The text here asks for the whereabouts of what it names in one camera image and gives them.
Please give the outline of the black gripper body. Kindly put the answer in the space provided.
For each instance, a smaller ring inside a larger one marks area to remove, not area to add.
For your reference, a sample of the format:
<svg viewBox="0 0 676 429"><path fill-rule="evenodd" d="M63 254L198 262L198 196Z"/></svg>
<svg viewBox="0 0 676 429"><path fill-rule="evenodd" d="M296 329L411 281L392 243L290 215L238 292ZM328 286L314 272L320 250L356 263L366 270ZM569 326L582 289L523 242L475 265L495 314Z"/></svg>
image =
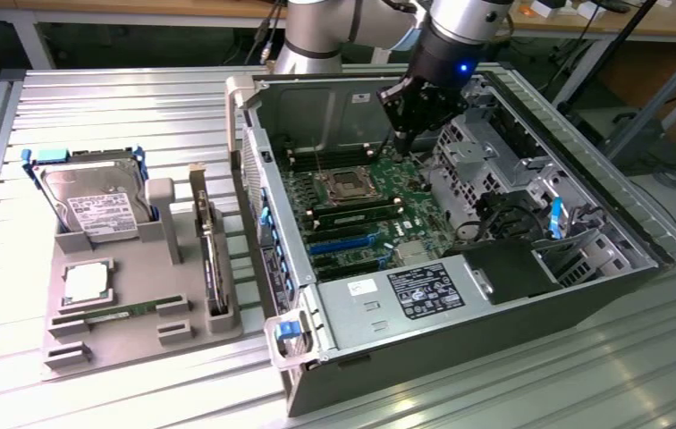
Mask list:
<svg viewBox="0 0 676 429"><path fill-rule="evenodd" d="M425 29L411 52L404 77L438 88L466 86L481 58L481 44L455 41L435 29Z"/></svg>

